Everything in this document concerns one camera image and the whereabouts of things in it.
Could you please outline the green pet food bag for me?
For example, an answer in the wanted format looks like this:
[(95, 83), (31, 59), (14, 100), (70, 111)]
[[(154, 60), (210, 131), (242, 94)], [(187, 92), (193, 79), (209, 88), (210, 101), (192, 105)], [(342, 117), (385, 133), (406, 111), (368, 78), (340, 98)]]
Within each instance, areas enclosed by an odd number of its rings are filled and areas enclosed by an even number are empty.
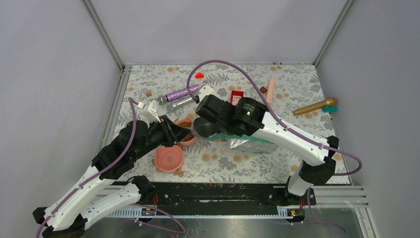
[(254, 136), (225, 134), (218, 125), (203, 118), (196, 118), (193, 120), (191, 131), (200, 139), (226, 142), (227, 146), (233, 150), (269, 154), (279, 148), (278, 145), (272, 142)]

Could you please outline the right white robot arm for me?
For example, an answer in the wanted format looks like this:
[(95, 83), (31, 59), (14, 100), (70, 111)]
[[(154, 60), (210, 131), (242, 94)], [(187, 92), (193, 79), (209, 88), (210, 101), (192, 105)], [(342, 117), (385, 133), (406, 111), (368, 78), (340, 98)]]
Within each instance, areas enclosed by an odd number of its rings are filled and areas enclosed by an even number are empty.
[(290, 204), (297, 204), (308, 188), (326, 184), (335, 173), (336, 162), (332, 156), (338, 149), (336, 136), (317, 137), (285, 123), (255, 99), (245, 97), (233, 105), (208, 95), (198, 104), (196, 114), (214, 125), (215, 133), (254, 136), (298, 155), (303, 161), (284, 190), (284, 198)]

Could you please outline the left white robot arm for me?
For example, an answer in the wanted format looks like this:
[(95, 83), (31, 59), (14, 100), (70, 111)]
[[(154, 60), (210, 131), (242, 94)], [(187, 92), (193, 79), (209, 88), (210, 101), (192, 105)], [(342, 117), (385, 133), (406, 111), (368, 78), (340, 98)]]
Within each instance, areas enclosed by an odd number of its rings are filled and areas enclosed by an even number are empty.
[(145, 176), (135, 176), (121, 190), (96, 202), (93, 198), (131, 170), (138, 159), (160, 146), (177, 145), (190, 132), (189, 128), (176, 125), (167, 116), (150, 124), (142, 120), (129, 122), (100, 150), (66, 195), (49, 207), (38, 207), (33, 211), (36, 223), (40, 224), (36, 237), (80, 238), (109, 213), (133, 203), (153, 201), (155, 189)]

